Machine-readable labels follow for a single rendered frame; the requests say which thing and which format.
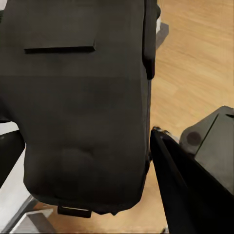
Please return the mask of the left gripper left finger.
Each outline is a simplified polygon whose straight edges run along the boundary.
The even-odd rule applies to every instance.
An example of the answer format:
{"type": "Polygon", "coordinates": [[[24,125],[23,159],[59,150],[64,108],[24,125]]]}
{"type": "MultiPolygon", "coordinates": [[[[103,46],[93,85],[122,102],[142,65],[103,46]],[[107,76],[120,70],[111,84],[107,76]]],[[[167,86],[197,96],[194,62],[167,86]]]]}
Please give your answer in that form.
{"type": "Polygon", "coordinates": [[[18,131],[0,135],[0,188],[19,159],[26,143],[18,131]]]}

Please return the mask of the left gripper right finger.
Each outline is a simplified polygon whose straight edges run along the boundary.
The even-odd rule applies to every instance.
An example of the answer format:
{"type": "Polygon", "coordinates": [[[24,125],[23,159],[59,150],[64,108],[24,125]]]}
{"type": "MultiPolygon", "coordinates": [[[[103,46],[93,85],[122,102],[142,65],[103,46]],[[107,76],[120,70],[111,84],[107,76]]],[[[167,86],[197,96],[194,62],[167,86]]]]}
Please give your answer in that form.
{"type": "Polygon", "coordinates": [[[234,234],[234,196],[171,136],[150,150],[170,234],[234,234]]]}

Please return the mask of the digital camera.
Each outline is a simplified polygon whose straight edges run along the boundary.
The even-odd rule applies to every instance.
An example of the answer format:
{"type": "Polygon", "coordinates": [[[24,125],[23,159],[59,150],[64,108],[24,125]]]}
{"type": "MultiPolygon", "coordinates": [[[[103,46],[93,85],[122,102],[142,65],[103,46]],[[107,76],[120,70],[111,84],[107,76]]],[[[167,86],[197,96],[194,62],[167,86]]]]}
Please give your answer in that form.
{"type": "Polygon", "coordinates": [[[26,143],[23,183],[58,214],[132,208],[152,162],[157,0],[7,0],[0,123],[26,143]]]}

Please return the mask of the camera tripod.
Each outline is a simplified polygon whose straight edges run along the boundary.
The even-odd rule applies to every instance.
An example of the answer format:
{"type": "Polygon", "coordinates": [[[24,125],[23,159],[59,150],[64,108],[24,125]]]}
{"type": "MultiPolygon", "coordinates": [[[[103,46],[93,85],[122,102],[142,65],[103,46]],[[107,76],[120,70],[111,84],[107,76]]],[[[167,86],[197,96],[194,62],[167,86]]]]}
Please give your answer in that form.
{"type": "MultiPolygon", "coordinates": [[[[154,130],[171,136],[234,196],[234,108],[221,106],[185,129],[180,138],[160,127],[154,130]]],[[[170,234],[168,225],[163,234],[170,234]]]]}

